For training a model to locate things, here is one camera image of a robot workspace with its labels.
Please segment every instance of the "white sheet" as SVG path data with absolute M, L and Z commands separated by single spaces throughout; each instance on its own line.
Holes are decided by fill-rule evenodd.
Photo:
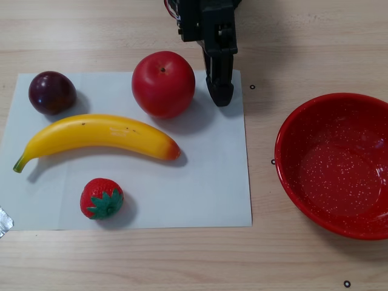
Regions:
M 19 75 L 0 149 L 0 203 L 15 221 L 12 230 L 251 226 L 239 71 L 233 72 L 232 103 L 224 108 L 211 100 L 205 73 L 195 72 L 193 103 L 170 120 L 153 119 L 139 108 L 132 72 L 67 74 L 78 91 L 77 105 L 48 118 L 28 100 L 34 76 Z M 118 149 L 87 148 L 32 160 L 21 174 L 12 170 L 35 133 L 80 113 L 143 121 L 170 135 L 183 154 L 164 162 Z M 116 216 L 96 222 L 81 213 L 79 198 L 84 186 L 99 177 L 116 181 L 125 202 Z

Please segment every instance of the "plum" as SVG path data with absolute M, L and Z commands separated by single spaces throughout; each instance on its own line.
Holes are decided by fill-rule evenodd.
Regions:
M 33 107 L 45 115 L 57 115 L 74 105 L 77 92 L 68 77 L 47 71 L 36 76 L 28 90 Z

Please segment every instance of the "wooden table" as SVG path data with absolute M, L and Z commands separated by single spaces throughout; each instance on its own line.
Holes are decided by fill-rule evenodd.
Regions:
M 10 232 L 0 290 L 337 291 L 345 280 L 349 290 L 388 290 L 388 242 L 314 225 L 271 165 L 278 129 L 302 102 L 332 92 L 388 101 L 387 11 L 386 0 L 243 0 L 237 9 L 253 227 Z M 0 0 L 0 128 L 18 73 L 131 71 L 159 50 L 204 68 L 162 0 Z

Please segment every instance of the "bowl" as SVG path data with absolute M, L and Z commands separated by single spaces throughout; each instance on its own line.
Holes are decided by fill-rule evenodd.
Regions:
M 334 93 L 299 106 L 280 128 L 275 164 L 293 203 L 327 230 L 388 238 L 388 104 Z

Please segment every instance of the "yellow banana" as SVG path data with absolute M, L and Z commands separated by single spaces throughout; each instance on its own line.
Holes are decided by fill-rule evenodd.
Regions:
M 133 119 L 99 114 L 64 118 L 37 133 L 13 170 L 21 173 L 32 159 L 80 147 L 118 147 L 158 159 L 177 159 L 176 142 L 160 130 Z

